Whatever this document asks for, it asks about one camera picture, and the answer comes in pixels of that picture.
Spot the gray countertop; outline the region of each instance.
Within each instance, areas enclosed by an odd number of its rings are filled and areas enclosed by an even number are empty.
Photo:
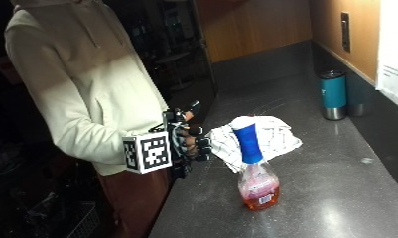
[[[398,237],[398,184],[349,118],[323,117],[313,78],[301,74],[220,92],[204,124],[210,130],[256,114],[292,126],[304,145],[270,161],[278,204],[250,211],[238,174],[213,156],[178,179],[150,237]]]

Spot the crumpled paper towel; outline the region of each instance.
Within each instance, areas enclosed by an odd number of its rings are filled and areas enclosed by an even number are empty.
[[[303,140],[293,135],[292,127],[280,118],[273,116],[253,118],[261,151],[268,161],[303,146]],[[238,139],[230,125],[212,129],[206,135],[212,138],[213,153],[225,160],[237,173],[241,170],[242,157]]]

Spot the spray bottle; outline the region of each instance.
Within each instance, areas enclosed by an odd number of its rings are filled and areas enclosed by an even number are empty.
[[[262,210],[278,202],[280,180],[260,149],[254,117],[242,116],[230,123],[242,153],[238,189],[250,210]]]

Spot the brown pants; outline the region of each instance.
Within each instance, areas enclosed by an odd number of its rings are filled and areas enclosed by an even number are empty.
[[[144,175],[124,171],[98,177],[124,237],[148,237],[169,193],[168,170]]]

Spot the travel mug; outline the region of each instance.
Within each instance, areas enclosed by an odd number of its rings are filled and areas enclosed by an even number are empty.
[[[345,73],[340,70],[320,74],[324,102],[324,116],[340,120],[347,116]]]

